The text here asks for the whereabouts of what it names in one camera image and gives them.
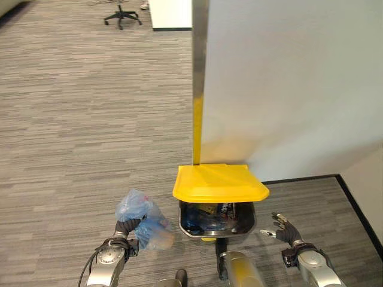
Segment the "plastic bag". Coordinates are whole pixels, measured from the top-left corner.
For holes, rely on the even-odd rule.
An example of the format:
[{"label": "plastic bag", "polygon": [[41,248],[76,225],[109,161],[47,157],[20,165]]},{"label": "plastic bag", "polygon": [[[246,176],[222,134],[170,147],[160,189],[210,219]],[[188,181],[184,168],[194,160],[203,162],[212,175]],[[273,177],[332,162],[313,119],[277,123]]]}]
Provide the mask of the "plastic bag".
[{"label": "plastic bag", "polygon": [[144,193],[131,190],[117,205],[115,217],[118,221],[143,218],[135,234],[140,248],[164,250],[172,247],[174,235],[170,222],[162,215],[158,205]]}]

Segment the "white wall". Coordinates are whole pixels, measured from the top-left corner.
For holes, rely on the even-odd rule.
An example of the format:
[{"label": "white wall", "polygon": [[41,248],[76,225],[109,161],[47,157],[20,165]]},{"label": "white wall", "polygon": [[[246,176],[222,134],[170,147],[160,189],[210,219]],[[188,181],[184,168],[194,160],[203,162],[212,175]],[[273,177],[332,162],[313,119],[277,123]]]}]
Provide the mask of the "white wall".
[{"label": "white wall", "polygon": [[383,146],[355,162],[341,175],[383,243]]},{"label": "white wall", "polygon": [[153,28],[191,28],[192,0],[149,0]]},{"label": "white wall", "polygon": [[211,0],[201,162],[339,173],[383,142],[381,0]]}]

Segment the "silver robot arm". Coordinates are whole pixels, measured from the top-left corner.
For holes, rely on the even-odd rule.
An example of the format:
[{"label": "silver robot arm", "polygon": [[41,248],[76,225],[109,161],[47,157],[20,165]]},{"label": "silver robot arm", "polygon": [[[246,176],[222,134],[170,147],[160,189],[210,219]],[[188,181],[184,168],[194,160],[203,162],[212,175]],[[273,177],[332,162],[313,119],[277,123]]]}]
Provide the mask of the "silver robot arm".
[{"label": "silver robot arm", "polygon": [[260,230],[260,232],[290,244],[292,248],[282,251],[286,267],[298,267],[304,281],[313,287],[346,287],[322,250],[318,250],[312,243],[304,242],[298,230],[283,215],[273,212],[272,217],[280,229],[276,232],[271,230]]},{"label": "silver robot arm", "polygon": [[97,247],[89,258],[81,272],[78,287],[80,287],[83,274],[88,265],[89,278],[87,286],[117,287],[125,263],[129,257],[138,255],[138,241],[135,239],[128,240],[127,236],[140,222],[140,219],[131,219],[125,222],[117,221],[113,236]]}]

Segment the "black baseboard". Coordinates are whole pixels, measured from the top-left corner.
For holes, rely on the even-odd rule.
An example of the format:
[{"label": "black baseboard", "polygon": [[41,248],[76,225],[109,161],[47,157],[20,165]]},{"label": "black baseboard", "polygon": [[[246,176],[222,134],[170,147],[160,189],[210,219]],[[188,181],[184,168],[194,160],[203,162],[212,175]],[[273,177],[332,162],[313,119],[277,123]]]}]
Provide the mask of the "black baseboard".
[{"label": "black baseboard", "polygon": [[294,181],[310,181],[311,179],[321,179],[321,178],[332,178],[337,176],[338,174],[334,175],[318,175],[318,176],[308,176],[306,178],[289,178],[289,179],[280,179],[277,181],[263,181],[263,184],[282,184],[285,182],[294,182]]},{"label": "black baseboard", "polygon": [[191,31],[191,28],[153,28],[153,31]]},{"label": "black baseboard", "polygon": [[360,222],[362,223],[364,230],[366,230],[368,236],[370,237],[370,240],[372,244],[374,245],[378,255],[380,256],[381,260],[383,261],[383,246],[382,243],[379,241],[378,236],[376,236],[375,231],[372,229],[369,221],[361,211],[358,203],[355,201],[355,198],[350,193],[346,182],[343,180],[342,176],[340,174],[334,174],[334,175],[321,175],[321,176],[311,176],[307,178],[293,178],[293,179],[282,179],[279,181],[264,181],[263,184],[280,184],[284,182],[296,182],[296,181],[309,181],[312,179],[321,179],[321,178],[336,178],[337,182],[341,186],[343,192],[345,193],[348,201],[351,203],[352,208],[354,209],[355,213],[357,214]]}]

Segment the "yellow lid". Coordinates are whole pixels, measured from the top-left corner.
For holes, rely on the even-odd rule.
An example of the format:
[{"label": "yellow lid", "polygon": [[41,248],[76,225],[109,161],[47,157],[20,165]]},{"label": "yellow lid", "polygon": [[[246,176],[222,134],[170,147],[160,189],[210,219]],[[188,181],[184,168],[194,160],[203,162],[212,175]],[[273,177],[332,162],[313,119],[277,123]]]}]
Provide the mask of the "yellow lid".
[{"label": "yellow lid", "polygon": [[260,201],[269,190],[246,164],[179,166],[173,196],[185,202],[229,203]]}]

